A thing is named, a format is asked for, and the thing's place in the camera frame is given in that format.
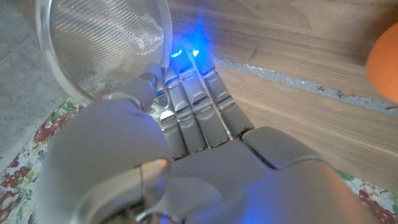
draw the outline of orange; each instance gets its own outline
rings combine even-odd
[[[366,73],[381,95],[398,103],[398,23],[374,44],[366,63]]]

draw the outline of mesh strainer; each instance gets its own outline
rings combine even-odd
[[[36,10],[53,74],[83,105],[137,77],[150,62],[169,66],[166,0],[37,0]]]

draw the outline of red flower pattern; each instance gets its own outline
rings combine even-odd
[[[35,134],[35,141],[41,142],[46,140],[49,136],[53,136],[56,130],[61,128],[61,126],[66,122],[66,118],[58,118],[54,121],[47,121],[41,125]]]
[[[4,222],[12,211],[12,204],[18,200],[18,196],[7,191],[0,198],[0,223]]]

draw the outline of blue light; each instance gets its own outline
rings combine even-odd
[[[182,50],[180,49],[177,53],[171,54],[171,57],[177,57],[182,53]]]
[[[193,49],[192,54],[193,54],[193,57],[196,57],[199,54],[199,50]]]

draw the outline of wooden floor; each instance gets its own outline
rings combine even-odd
[[[33,18],[33,0],[10,2]],[[372,44],[398,22],[396,0],[169,0],[169,6],[174,39],[201,24],[219,57],[388,102],[371,88],[364,65]],[[398,192],[397,117],[219,70],[256,126],[279,128],[337,169]]]

